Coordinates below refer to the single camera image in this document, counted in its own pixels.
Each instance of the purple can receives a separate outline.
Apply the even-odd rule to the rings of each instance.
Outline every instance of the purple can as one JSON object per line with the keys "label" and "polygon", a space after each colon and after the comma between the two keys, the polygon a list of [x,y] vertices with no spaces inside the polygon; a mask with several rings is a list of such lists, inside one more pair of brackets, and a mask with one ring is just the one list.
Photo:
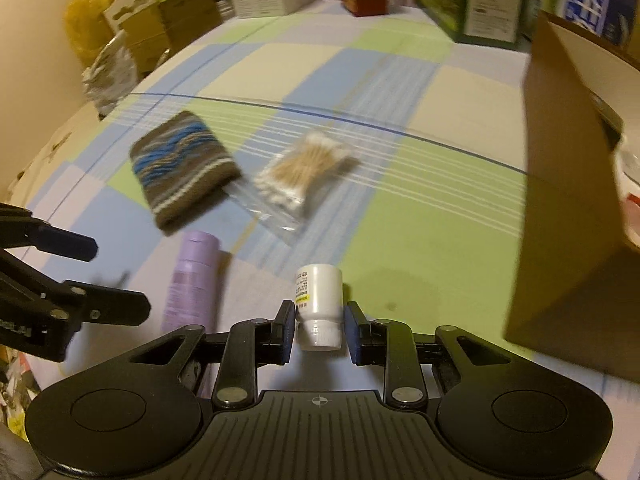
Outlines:
{"label": "purple can", "polygon": [[202,231],[184,234],[167,292],[163,333],[188,324],[213,331],[219,260],[220,241],[215,236]]}

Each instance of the crosshair marking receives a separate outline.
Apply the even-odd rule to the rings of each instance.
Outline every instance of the crosshair marking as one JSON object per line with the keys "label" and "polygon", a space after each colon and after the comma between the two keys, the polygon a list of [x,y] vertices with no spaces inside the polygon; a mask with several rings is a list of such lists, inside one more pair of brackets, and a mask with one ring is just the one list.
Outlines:
{"label": "crosshair marking", "polygon": [[311,402],[314,403],[318,408],[322,408],[326,403],[331,401],[323,397],[322,395],[318,395],[317,397],[311,399]]}

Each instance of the table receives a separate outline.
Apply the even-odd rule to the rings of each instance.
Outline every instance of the table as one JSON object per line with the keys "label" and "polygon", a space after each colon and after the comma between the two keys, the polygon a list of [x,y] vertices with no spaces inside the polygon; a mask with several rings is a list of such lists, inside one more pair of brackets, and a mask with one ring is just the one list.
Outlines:
{"label": "table", "polygon": [[[231,20],[178,53],[70,142],[29,203],[35,216],[95,237],[100,250],[88,264],[15,254],[57,280],[113,284],[124,274],[152,303],[140,327],[86,325],[61,365],[32,359],[41,386],[160,333],[180,233],[164,236],[153,224],[127,158],[135,140],[187,109],[252,174],[320,125],[354,148],[359,165],[292,246],[232,200],[188,226],[216,235],[231,255],[215,328],[272,317],[293,296],[298,267],[334,264],[368,316],[423,333],[454,324],[592,388],[615,422],[599,472],[636,480],[640,387],[501,337],[524,214],[527,59],[454,44],[417,9],[356,19],[331,1]],[[368,389],[381,380],[378,370],[354,368],[346,350],[294,348],[289,365],[258,373],[261,389]]]}

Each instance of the wall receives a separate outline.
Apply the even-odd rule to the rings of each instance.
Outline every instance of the wall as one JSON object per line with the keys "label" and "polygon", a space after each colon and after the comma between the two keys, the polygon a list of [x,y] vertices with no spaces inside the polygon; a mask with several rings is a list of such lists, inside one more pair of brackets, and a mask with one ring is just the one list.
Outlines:
{"label": "wall", "polygon": [[69,0],[0,0],[0,199],[54,131],[84,104],[69,47]]}

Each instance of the yellow bag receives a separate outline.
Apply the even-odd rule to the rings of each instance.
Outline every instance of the yellow bag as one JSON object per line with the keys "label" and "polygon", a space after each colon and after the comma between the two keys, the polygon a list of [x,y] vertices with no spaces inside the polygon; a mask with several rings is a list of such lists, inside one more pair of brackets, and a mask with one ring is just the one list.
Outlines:
{"label": "yellow bag", "polygon": [[71,48],[85,68],[91,66],[114,34],[102,13],[114,0],[71,0],[65,11],[65,30]]}

